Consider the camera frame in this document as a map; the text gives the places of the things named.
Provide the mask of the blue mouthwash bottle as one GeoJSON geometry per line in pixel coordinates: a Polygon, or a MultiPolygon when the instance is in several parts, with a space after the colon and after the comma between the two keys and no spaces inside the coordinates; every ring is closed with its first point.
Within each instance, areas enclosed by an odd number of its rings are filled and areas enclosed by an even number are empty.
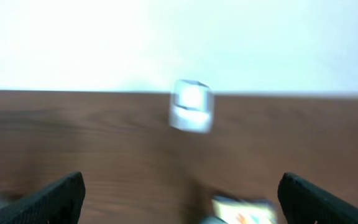
{"type": "Polygon", "coordinates": [[[199,224],[227,224],[224,220],[216,216],[204,217],[199,224]]]}

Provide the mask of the yellow snack bag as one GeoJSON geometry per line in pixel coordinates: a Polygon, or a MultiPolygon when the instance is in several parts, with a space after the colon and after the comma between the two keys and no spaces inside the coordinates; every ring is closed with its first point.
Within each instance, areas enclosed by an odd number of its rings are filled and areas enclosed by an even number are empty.
{"type": "Polygon", "coordinates": [[[216,195],[211,199],[214,215],[228,224],[276,224],[274,206],[264,199],[247,200],[216,195]]]}

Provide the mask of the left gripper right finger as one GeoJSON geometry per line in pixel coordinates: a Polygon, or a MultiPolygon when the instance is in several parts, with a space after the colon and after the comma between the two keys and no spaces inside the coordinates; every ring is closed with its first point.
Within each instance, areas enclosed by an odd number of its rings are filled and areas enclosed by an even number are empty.
{"type": "Polygon", "coordinates": [[[278,185],[278,199],[291,224],[358,224],[357,207],[291,172],[278,185]]]}

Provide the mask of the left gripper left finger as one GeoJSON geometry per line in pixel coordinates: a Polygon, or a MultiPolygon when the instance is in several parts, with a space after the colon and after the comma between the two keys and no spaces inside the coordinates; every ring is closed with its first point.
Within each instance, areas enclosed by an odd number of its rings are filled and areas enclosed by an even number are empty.
{"type": "Polygon", "coordinates": [[[77,224],[85,199],[81,172],[72,172],[15,201],[0,194],[0,224],[77,224]]]}

